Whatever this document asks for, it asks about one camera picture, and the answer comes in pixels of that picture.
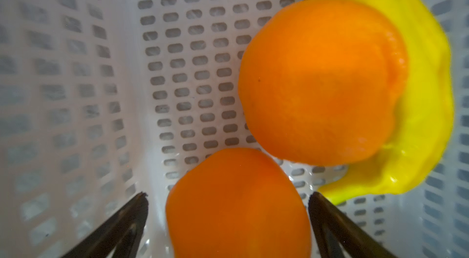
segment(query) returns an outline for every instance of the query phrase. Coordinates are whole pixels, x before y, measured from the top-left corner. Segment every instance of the yellow pepper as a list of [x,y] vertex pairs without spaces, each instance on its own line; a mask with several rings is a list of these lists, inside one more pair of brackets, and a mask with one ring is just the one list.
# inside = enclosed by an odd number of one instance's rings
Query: yellow pepper
[[448,40],[421,0],[354,0],[387,16],[407,46],[409,76],[396,129],[370,159],[319,189],[332,203],[365,194],[400,194],[419,185],[440,160],[453,126]]

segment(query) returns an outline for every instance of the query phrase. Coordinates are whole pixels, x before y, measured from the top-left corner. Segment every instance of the orange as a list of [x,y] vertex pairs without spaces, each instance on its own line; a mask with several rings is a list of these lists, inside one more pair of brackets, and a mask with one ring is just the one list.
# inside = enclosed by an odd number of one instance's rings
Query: orange
[[238,94],[267,152],[331,166],[383,146],[406,79],[404,42],[384,15],[348,0],[305,0],[278,12],[248,45]]
[[166,203],[176,258],[309,258],[306,209],[282,169],[250,148],[216,152]]

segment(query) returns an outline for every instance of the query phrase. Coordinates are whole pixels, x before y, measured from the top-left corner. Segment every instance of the perforated plastic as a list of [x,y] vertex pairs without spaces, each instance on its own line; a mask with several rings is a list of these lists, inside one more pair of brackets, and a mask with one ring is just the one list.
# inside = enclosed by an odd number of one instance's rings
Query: perforated plastic
[[[239,64],[295,1],[0,0],[0,258],[59,257],[137,191],[139,256],[172,257],[172,186],[217,150],[261,149]],[[469,257],[469,0],[424,1],[453,46],[454,140],[412,192],[339,208],[400,257]],[[305,204],[347,169],[276,161]]]

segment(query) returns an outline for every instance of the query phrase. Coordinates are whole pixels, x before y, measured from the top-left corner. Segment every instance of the rectangular hole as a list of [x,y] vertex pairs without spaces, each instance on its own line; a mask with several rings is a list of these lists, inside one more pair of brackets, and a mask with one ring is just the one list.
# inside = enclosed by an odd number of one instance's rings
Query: rectangular hole
[[124,182],[127,182],[128,180],[132,179],[133,173],[132,173],[132,168],[129,168],[122,174],[122,180]]
[[94,125],[90,126],[86,129],[86,135],[90,140],[97,139],[103,135],[103,126],[101,125]]
[[135,184],[131,185],[130,187],[125,189],[125,197],[129,199],[130,197],[132,197],[132,195],[135,194],[136,191],[137,191],[137,188],[135,187]]
[[91,198],[89,196],[85,196],[70,207],[70,215],[73,218],[77,218],[78,216],[84,214],[90,207]]
[[293,182],[293,185],[295,186],[296,189],[298,188],[302,188],[306,185],[306,182],[305,181],[296,181],[296,182]]
[[457,173],[458,179],[464,182],[469,183],[469,171],[466,171],[464,169],[459,169]]
[[171,132],[164,132],[160,133],[160,140],[166,141],[166,140],[173,140],[174,135]]
[[7,149],[9,165],[21,165],[30,162],[39,153],[38,146],[34,142],[12,146]]
[[63,159],[60,163],[61,173],[66,174],[80,167],[80,155],[74,154]]
[[114,69],[110,65],[101,65],[101,76],[103,77],[114,77]]
[[427,258],[438,258],[438,256],[433,253],[431,250],[429,250],[427,247],[422,247],[422,253],[425,255]]
[[23,221],[30,220],[43,213],[50,207],[49,195],[43,193],[31,200],[24,202],[20,206],[21,219]]
[[92,84],[79,84],[78,92],[81,97],[93,97],[96,95],[94,85]]
[[114,211],[117,209],[117,205],[119,203],[117,201],[111,201],[106,206],[104,207],[104,212],[106,216],[111,216],[111,214],[114,213]]
[[428,205],[424,205],[424,212],[437,220],[441,220],[443,217],[443,214],[440,210],[432,208]]
[[235,103],[235,98],[232,96],[222,97],[220,99],[220,104],[223,106],[232,105]]
[[469,154],[466,152],[460,152],[459,161],[465,164],[469,164]]
[[57,220],[52,217],[29,232],[31,244],[36,246],[42,243],[46,238],[50,237],[57,230]]
[[33,59],[34,69],[38,75],[60,75],[61,68],[56,60]]
[[113,126],[114,132],[119,131],[119,130],[124,129],[124,122],[122,121],[122,119],[117,119],[117,120],[112,121],[112,126]]
[[91,232],[91,229],[93,229],[92,218],[85,218],[75,228],[76,237],[78,239],[84,238]]
[[354,215],[355,216],[361,216],[361,215],[365,215],[366,214],[366,210],[365,209],[360,209],[360,210],[356,210],[354,212]]
[[436,225],[435,223],[429,221],[429,220],[424,219],[422,221],[422,224],[427,230],[429,230],[429,231],[431,231],[431,232],[433,232],[437,235],[439,235],[441,233],[441,227]]
[[462,98],[461,106],[463,108],[469,108],[469,96],[466,95],[465,97]]
[[440,25],[445,32],[450,32],[453,29],[453,21],[452,20],[443,20],[440,21]]
[[431,7],[431,12],[433,13],[433,15],[438,16],[438,15],[448,13],[449,11],[451,11],[452,7],[453,7],[453,1],[446,0],[446,1],[433,5]]
[[425,183],[431,187],[437,188],[439,190],[443,189],[443,181],[432,176],[428,176],[425,180]]
[[454,227],[469,237],[469,224],[461,220],[454,220]]
[[41,169],[35,169],[22,173],[15,178],[15,192],[19,194],[31,192],[44,182]]
[[427,199],[428,201],[431,201],[433,203],[436,203],[436,204],[443,204],[443,197],[442,196],[439,196],[433,192],[430,192],[430,191],[426,191],[425,190],[425,199]]
[[79,176],[65,185],[65,192],[67,193],[68,197],[71,197],[79,193],[80,191],[83,191],[85,187],[86,187],[85,177]]
[[115,95],[115,94],[117,94],[117,85],[115,85],[114,83],[104,84],[104,93],[106,95]]
[[101,186],[101,196],[107,197],[111,192],[114,191],[114,180],[108,181],[106,184]]
[[325,167],[313,167],[313,174],[320,174],[325,172]]
[[167,104],[157,105],[155,107],[155,112],[157,114],[166,114],[169,112],[169,106]]
[[469,201],[469,189],[463,187],[457,187],[456,193],[466,201]]
[[456,204],[456,212],[460,215],[469,218],[469,206],[462,205],[457,203]]
[[166,178],[172,180],[172,179],[178,179],[180,177],[180,174],[178,172],[169,172],[166,173]]
[[67,49],[72,54],[86,55],[86,45],[83,41],[67,39]]
[[361,197],[361,198],[355,199],[353,203],[354,203],[354,204],[363,204],[363,203],[365,203],[365,202],[366,202],[366,198]]
[[437,239],[430,236],[429,234],[424,232],[422,234],[422,237],[424,239],[424,243],[431,245],[433,248],[438,249],[440,247],[440,242]]
[[461,237],[458,237],[456,235],[453,235],[453,243],[455,243],[456,245],[458,245],[462,249],[465,249],[466,251],[469,252],[469,241],[467,241],[467,240],[465,240]]
[[196,92],[198,94],[209,94],[212,92],[212,87],[210,85],[199,85],[197,86]]
[[461,254],[459,254],[458,252],[456,252],[455,250],[451,250],[451,258],[467,258]]
[[0,118],[0,137],[9,137],[25,133],[32,129],[30,118],[26,114],[17,114],[7,118]]
[[0,25],[0,44],[3,43],[10,43],[10,37],[6,27]]
[[41,33],[37,31],[28,31],[27,37],[29,40],[29,44],[32,47],[44,49],[44,50],[52,50],[52,36],[47,33]]
[[175,166],[176,165],[176,159],[167,159],[163,161],[163,164],[165,166]]
[[119,164],[124,165],[130,161],[130,153],[126,152],[119,156]]
[[385,232],[386,231],[384,229],[377,230],[377,231],[375,231],[374,236],[376,236],[376,237],[382,236]]
[[435,173],[439,173],[444,175],[445,174],[445,166],[441,163],[437,164],[437,166],[433,169]]
[[257,140],[254,138],[254,136],[249,135],[249,136],[246,137],[246,142],[255,143],[255,142],[257,142]]
[[64,149],[76,144],[75,132],[65,132],[52,137],[52,141],[55,148]]
[[196,132],[194,130],[183,130],[181,131],[181,137],[182,138],[192,138],[196,135]]
[[99,107],[97,104],[87,105],[83,107],[83,114],[85,118],[96,118],[99,116]]
[[41,85],[40,88],[45,100],[58,101],[66,98],[63,85]]
[[77,4],[76,4],[76,0],[57,0],[59,2],[59,4],[61,4],[62,6],[65,6],[67,8],[70,8],[70,9],[73,9],[73,10],[77,10]]
[[96,177],[101,179],[105,175],[111,172],[111,164],[106,162],[96,168]]
[[152,0],[143,0],[139,1],[137,4],[138,9],[150,9],[153,7],[153,1]]
[[324,178],[319,178],[313,181],[313,186],[322,186],[325,184],[325,179]]
[[158,38],[158,33],[156,31],[144,32],[142,35],[145,41],[153,41]]
[[120,103],[119,102],[111,102],[108,104],[109,113],[115,114],[120,112]]
[[0,106],[23,103],[25,94],[19,86],[0,85]]
[[75,76],[91,76],[91,67],[87,63],[73,62],[72,71]]
[[65,29],[74,31],[74,32],[82,32],[82,23],[73,17],[70,16],[62,16],[62,25]]
[[107,39],[106,30],[97,25],[93,25],[93,35],[97,38]]
[[108,47],[97,45],[96,51],[99,57],[108,58],[108,59],[111,57],[111,50],[109,50]]
[[188,156],[184,159],[184,162],[189,165],[196,164],[199,162],[199,158],[197,156]]
[[49,23],[49,16],[44,8],[21,2],[20,12],[22,17],[26,20],[42,24]]
[[161,148],[161,151],[164,153],[164,154],[171,154],[171,153],[174,153],[176,151],[176,147],[170,145],[170,146],[164,146],[163,148]]
[[88,13],[90,14],[90,16],[100,19],[100,20],[103,19],[103,12],[101,11],[101,9],[99,9],[98,7],[92,4],[87,4],[87,6],[88,6]]
[[145,254],[145,252],[147,251],[148,249],[148,244],[149,244],[149,240],[147,240],[144,245],[142,246],[142,248],[140,248],[140,250],[138,250],[138,256],[143,256]]
[[375,225],[380,225],[380,224],[383,224],[383,223],[384,223],[384,218],[378,218],[374,221]]
[[377,195],[377,196],[373,197],[373,201],[374,202],[379,202],[379,201],[383,201],[385,198],[386,198],[385,195]]
[[120,149],[124,146],[127,145],[127,138],[124,136],[120,136],[119,138],[115,139],[115,145],[116,145],[116,149]]
[[377,207],[377,208],[373,209],[373,212],[376,213],[376,214],[380,214],[380,213],[384,212],[384,209],[382,207]]
[[107,146],[105,144],[100,144],[91,149],[91,158],[96,160],[107,154]]
[[0,74],[13,75],[18,73],[15,60],[10,56],[0,55]]

